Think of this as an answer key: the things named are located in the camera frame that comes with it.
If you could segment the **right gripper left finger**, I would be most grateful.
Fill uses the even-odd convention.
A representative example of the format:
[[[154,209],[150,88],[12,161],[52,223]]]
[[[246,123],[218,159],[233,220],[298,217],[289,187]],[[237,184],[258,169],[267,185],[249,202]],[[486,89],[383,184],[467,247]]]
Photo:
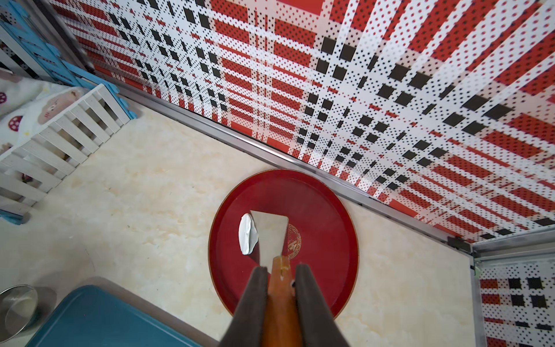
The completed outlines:
[[[268,278],[265,267],[256,267],[251,272],[247,287],[219,346],[259,347],[262,345]]]

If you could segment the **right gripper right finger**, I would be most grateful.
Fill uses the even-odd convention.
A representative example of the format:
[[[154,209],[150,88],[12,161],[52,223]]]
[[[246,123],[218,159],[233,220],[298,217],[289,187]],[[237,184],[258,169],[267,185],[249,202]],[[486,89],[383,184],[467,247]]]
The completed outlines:
[[[295,292],[303,346],[348,346],[307,264],[296,266]]]

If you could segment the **knife with wooden handle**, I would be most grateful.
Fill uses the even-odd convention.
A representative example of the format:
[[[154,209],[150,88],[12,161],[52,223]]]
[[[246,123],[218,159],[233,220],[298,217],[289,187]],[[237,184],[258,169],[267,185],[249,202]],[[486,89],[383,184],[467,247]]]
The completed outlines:
[[[263,346],[302,346],[299,314],[293,289],[293,270],[283,255],[288,218],[252,211],[258,233],[260,264],[270,272],[262,332]]]

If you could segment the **round white dough wrapper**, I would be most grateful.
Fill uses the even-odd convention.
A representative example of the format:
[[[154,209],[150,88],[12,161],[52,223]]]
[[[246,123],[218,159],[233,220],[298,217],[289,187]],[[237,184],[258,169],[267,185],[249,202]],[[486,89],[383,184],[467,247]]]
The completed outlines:
[[[249,255],[254,251],[258,243],[258,232],[251,213],[245,213],[241,217],[238,227],[238,242],[241,253]]]

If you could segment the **teal plastic tray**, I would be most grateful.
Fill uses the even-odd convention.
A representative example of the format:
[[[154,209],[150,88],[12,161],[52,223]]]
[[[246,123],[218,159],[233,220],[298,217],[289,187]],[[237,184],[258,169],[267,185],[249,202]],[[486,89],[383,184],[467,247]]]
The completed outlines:
[[[69,293],[28,346],[198,346],[98,286]]]

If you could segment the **small glass bowl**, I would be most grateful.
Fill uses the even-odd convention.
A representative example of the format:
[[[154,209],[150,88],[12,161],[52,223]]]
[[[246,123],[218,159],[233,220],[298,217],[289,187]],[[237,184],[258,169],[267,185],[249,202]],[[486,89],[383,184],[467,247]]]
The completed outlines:
[[[56,302],[56,292],[44,286],[19,284],[1,291],[1,344],[33,335]]]

